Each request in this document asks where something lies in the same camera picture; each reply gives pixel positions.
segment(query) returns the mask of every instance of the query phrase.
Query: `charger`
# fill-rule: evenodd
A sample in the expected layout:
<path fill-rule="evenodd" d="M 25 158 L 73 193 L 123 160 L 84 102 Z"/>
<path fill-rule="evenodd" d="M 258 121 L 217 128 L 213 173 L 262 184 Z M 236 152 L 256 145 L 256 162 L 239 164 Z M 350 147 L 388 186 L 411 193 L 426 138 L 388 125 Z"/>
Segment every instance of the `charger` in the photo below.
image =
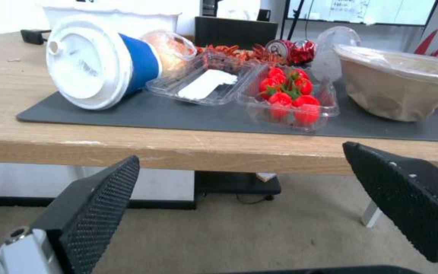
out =
<path fill-rule="evenodd" d="M 51 30 L 20 30 L 21 37 L 25 43 L 34 45 L 43 45 L 47 39 L 43 38 L 42 33 L 48 33 Z"/>

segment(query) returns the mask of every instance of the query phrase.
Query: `black box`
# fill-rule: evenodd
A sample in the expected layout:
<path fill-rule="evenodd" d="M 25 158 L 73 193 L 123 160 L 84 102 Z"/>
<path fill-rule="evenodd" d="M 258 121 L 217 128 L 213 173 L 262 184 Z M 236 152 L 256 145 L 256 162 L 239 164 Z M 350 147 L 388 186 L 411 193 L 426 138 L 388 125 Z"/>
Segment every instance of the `black box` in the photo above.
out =
<path fill-rule="evenodd" d="M 238 45 L 251 49 L 252 45 L 266 45 L 276 38 L 277 23 L 224 19 L 209 16 L 195 17 L 195 45 Z"/>

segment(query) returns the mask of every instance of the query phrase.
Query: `wooden table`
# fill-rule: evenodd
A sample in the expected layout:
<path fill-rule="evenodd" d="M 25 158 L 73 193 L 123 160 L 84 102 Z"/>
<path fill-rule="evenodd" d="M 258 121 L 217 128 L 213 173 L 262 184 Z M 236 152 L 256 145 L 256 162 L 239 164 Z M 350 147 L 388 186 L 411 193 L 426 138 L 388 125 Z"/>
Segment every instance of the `wooden table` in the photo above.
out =
<path fill-rule="evenodd" d="M 360 142 L 438 165 L 438 142 L 23 123 L 52 94 L 44 46 L 0 35 L 0 162 L 106 166 L 136 154 L 143 167 L 352 174 L 342 143 Z"/>

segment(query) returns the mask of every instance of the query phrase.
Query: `paper cup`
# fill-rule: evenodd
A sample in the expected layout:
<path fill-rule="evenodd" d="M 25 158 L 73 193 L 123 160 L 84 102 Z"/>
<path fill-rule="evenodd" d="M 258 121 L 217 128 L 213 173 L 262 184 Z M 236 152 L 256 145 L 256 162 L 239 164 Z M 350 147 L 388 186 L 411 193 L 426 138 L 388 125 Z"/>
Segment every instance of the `paper cup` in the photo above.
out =
<path fill-rule="evenodd" d="M 50 34 L 46 57 L 59 92 L 92 110 L 110 108 L 162 71 L 153 46 L 89 15 L 62 19 Z"/>

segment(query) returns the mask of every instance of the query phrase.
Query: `whiteboard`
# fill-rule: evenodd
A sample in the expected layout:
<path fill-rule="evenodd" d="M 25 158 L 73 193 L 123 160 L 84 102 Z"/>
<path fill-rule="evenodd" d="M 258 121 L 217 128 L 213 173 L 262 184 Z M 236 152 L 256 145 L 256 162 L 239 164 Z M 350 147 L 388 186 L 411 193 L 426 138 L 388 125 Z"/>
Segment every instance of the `whiteboard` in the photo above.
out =
<path fill-rule="evenodd" d="M 300 0 L 290 0 L 288 18 Z M 299 19 L 347 21 L 351 23 L 383 23 L 425 25 L 436 0 L 305 0 Z"/>

